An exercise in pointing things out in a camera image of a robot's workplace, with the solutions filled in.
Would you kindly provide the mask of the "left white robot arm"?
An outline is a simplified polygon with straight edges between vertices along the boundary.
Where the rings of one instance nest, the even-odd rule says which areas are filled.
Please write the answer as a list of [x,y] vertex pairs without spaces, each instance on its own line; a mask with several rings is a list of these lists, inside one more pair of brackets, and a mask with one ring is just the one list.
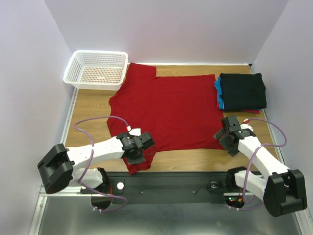
[[125,159],[128,164],[137,165],[144,162],[143,151],[154,145],[151,135],[148,132],[142,134],[139,128],[85,146],[65,148],[60,143],[48,151],[37,168],[47,194],[81,183],[103,193],[108,189],[109,181],[104,178],[102,170],[89,169],[91,164]]

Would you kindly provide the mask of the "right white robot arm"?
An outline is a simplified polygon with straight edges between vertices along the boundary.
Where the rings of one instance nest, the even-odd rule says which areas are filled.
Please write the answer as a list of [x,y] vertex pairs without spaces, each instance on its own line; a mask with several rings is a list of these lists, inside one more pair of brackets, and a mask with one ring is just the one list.
[[249,122],[248,118],[239,122],[236,116],[224,117],[221,130],[214,135],[230,156],[242,153],[249,159],[247,167],[227,171],[226,188],[230,191],[241,188],[245,204],[246,192],[252,193],[274,217],[305,210],[307,195],[303,173],[277,160],[266,149],[269,144],[260,143]]

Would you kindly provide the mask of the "red t-shirt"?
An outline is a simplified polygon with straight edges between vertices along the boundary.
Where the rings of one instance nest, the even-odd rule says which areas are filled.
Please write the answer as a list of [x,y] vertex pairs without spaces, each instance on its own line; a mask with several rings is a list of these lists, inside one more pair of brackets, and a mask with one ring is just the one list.
[[214,138],[223,112],[217,106],[215,75],[158,77],[153,66],[131,63],[126,79],[109,100],[109,132],[127,124],[148,132],[157,151],[221,149]]

